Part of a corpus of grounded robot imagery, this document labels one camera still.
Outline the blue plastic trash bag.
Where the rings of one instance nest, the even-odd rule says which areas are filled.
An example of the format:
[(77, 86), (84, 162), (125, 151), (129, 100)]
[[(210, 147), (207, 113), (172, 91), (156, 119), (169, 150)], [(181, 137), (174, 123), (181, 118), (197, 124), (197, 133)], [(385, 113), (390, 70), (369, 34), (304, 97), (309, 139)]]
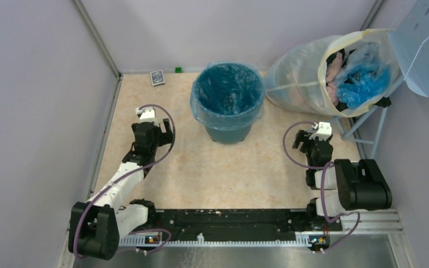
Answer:
[(263, 77), (249, 65), (215, 61), (192, 84), (190, 108), (208, 128), (234, 131), (251, 126), (264, 113)]

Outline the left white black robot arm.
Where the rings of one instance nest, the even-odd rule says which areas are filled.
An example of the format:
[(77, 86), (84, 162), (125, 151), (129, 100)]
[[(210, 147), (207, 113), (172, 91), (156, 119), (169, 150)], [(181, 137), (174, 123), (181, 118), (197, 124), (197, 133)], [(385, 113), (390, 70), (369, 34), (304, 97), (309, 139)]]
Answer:
[(134, 123), (135, 134), (129, 152), (107, 184), (86, 202), (76, 202), (70, 212), (68, 250), (77, 258), (94, 257), (110, 260), (120, 240), (135, 228), (149, 231), (156, 226), (154, 205), (133, 201), (120, 209), (133, 188), (143, 181), (160, 161), (157, 149), (174, 146), (175, 126), (172, 118), (163, 119), (165, 130), (154, 122)]

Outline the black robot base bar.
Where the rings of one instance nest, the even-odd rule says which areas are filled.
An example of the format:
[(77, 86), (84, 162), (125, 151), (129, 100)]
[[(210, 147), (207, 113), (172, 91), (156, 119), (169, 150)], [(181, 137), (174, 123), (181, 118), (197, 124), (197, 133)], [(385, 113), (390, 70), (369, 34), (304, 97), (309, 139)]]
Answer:
[(163, 228), (172, 242), (293, 241), (299, 232), (342, 231), (341, 223), (327, 223), (305, 209), (164, 209), (151, 213), (136, 231)]

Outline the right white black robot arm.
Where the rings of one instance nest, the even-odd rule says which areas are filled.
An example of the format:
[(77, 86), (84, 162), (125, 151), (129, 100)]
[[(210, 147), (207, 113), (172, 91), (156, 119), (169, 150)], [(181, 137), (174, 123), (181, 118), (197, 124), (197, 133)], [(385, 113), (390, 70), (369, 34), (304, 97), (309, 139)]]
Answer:
[(294, 149), (306, 155), (309, 165), (306, 184), (324, 194), (307, 204), (305, 222), (312, 230), (325, 226), (328, 217), (352, 211), (385, 210), (392, 206), (392, 192), (376, 161), (332, 160), (330, 140), (330, 137), (321, 139), (299, 130), (293, 143)]

